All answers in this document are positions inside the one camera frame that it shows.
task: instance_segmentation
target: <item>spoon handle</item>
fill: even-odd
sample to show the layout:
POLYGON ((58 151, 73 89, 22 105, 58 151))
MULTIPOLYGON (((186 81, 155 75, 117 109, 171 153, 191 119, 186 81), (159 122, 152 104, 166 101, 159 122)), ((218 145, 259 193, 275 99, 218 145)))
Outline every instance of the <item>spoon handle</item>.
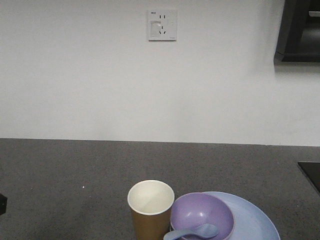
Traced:
POLYGON ((194 232, 190 229, 173 230, 164 235, 163 240, 175 240, 185 235, 193 235, 194 232))

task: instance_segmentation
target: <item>tableware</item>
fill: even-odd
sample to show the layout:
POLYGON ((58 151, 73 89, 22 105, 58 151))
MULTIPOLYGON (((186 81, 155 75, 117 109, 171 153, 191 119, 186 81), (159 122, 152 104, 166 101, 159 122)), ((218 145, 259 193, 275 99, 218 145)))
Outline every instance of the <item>tableware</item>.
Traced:
MULTIPOLYGON (((227 240, 233 232, 234 217, 229 207, 219 198, 206 193, 192 192, 179 197, 172 205, 171 226, 173 230, 194 229, 202 224, 212 224, 219 229, 210 240, 227 240)), ((199 240, 193 235, 183 240, 199 240)))
POLYGON ((163 239, 169 231, 174 200, 174 191, 162 181, 145 180, 130 189, 127 201, 137 240, 163 239))
POLYGON ((212 224, 205 223, 194 229, 181 229, 168 232, 164 235, 163 240, 175 240, 185 235, 198 236, 201 239, 210 239, 218 235, 219 229, 212 224))
POLYGON ((231 209, 234 216, 234 231, 229 240, 280 240, 273 222, 251 202, 225 192, 205 193, 221 199, 231 209))

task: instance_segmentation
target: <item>spoon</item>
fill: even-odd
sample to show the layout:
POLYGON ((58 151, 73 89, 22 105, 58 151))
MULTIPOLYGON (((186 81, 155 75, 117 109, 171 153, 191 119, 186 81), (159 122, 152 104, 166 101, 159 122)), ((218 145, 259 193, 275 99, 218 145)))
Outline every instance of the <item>spoon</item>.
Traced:
POLYGON ((175 240, 185 235, 195 235, 201 239, 210 239, 217 236, 219 229, 212 224, 205 223, 194 229, 173 230, 164 235, 163 240, 175 240))

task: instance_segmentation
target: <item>light blue plate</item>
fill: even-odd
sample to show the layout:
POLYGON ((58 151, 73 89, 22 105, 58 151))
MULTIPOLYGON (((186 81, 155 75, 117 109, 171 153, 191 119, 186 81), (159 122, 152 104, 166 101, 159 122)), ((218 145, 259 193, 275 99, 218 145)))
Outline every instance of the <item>light blue plate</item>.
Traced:
POLYGON ((229 240, 280 240, 273 222, 251 202, 220 191, 205 193, 221 199, 231 209, 235 226, 229 240))

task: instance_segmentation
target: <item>plate rim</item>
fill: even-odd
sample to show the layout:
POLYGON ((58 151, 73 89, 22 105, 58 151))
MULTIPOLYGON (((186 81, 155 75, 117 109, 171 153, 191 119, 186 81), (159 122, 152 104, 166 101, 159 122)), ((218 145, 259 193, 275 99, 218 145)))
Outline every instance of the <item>plate rim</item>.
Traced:
POLYGON ((250 201, 248 201, 248 200, 246 200, 246 199, 244 199, 244 198, 242 198, 242 197, 240 197, 240 196, 237 196, 237 195, 234 195, 234 194, 228 193, 228 192, 223 192, 223 191, 204 191, 203 193, 205 193, 205 194, 208 194, 208 193, 218 193, 218 194, 223 194, 223 195, 229 195, 229 196, 235 197, 235 198, 237 198, 237 199, 240 199, 240 200, 242 200, 242 201, 245 201, 246 203, 250 204, 251 206, 254 206, 254 208, 256 208, 260 213, 262 213, 262 215, 263 215, 264 217, 266 217, 266 219, 271 223, 273 229, 275 230, 275 232, 276 232, 276 234, 277 234, 277 237, 278 237, 277 240, 281 240, 280 235, 279 235, 279 232, 278 232, 275 224, 271 221, 271 219, 268 217, 268 215, 265 214, 264 211, 262 211, 259 207, 257 207, 256 205, 254 205, 252 202, 250 202, 250 201))

